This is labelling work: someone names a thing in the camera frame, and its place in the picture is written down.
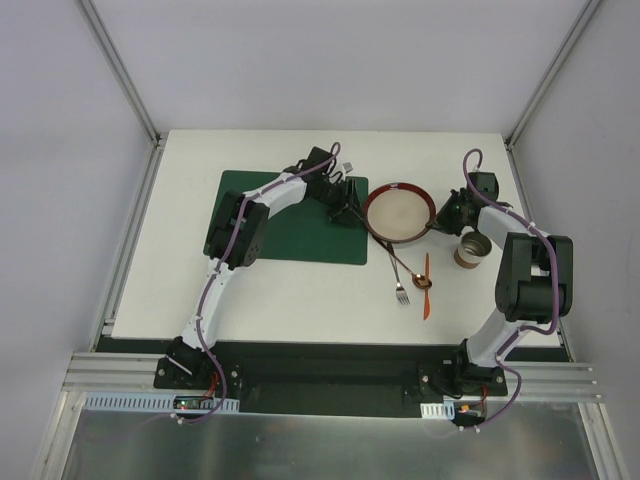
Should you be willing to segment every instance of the gray wall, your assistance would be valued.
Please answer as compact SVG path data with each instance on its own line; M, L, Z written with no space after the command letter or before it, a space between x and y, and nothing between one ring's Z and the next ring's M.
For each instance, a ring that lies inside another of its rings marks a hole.
M96 0L161 131L513 128L585 0Z
M71 0L0 5L0 477L85 349L149 145Z
M516 146L536 220L575 243L568 324L640 478L640 2L605 2Z

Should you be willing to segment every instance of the cup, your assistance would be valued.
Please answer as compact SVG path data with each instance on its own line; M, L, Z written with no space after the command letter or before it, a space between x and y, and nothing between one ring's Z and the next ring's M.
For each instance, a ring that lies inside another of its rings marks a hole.
M460 245L453 253L456 263L462 268L476 268L482 259L491 253L491 240L478 232L465 233Z

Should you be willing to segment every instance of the green mat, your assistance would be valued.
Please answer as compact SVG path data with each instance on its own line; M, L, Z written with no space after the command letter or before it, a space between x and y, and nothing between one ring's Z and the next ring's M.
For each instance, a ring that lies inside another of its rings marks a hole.
M227 190L245 192L256 189L280 175L279 172L222 172L214 211ZM369 192L369 181L355 178L360 202ZM327 207L312 199L292 205L269 219L259 258L302 262L367 263L367 231L329 222Z

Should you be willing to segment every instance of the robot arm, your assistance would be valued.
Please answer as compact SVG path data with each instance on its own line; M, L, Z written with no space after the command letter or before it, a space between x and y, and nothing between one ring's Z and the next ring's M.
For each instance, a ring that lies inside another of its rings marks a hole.
M472 150L465 162L473 152L482 160L481 152ZM475 335L462 342L451 365L430 379L434 390L449 396L477 393L481 387L499 390L496 383L504 378L501 359L530 331L555 333L554 285L549 276L552 259L547 244L554 253L553 266L557 266L556 319L569 312L573 297L571 240L541 232L511 215L507 204L496 203L499 188L494 174L467 174L465 165L465 176L468 188L452 190L432 228L459 236L465 227L471 227L493 240L503 256L495 287L496 309ZM547 330L539 327L546 324L551 324Z
M332 222L359 225L359 201L353 180L332 181L339 144L330 152L314 147L307 159L285 169L278 178L247 192L228 191L212 214L204 253L209 257L199 301L181 335L167 350L165 381L197 388L210 383L213 365L204 349L218 339L218 309L238 269L249 267L260 253L267 221L283 209L312 198L328 207Z

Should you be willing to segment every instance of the fork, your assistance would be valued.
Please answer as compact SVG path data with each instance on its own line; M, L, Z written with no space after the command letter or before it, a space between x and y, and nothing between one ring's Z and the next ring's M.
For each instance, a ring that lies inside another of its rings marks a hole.
M407 295L407 291L402 286L402 283L400 283L400 276L398 275L398 264L396 263L396 259L391 255L391 252L389 252L389 260L391 260L393 273L396 274L396 298L398 299L398 303L400 305L409 305L409 295Z

